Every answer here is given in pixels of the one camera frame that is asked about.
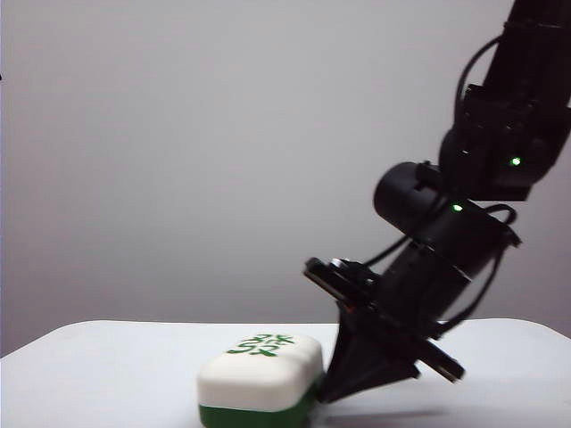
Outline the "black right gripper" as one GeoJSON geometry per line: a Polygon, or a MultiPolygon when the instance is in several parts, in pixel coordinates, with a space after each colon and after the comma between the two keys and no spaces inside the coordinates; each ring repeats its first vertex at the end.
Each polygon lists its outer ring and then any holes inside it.
{"type": "Polygon", "coordinates": [[[461,269],[425,245],[410,243],[382,275],[349,262],[339,271],[360,292],[360,301],[339,306],[320,403],[418,378],[419,361],[451,382],[463,376],[463,367],[430,342],[443,334],[439,318],[470,282],[461,269]]]}

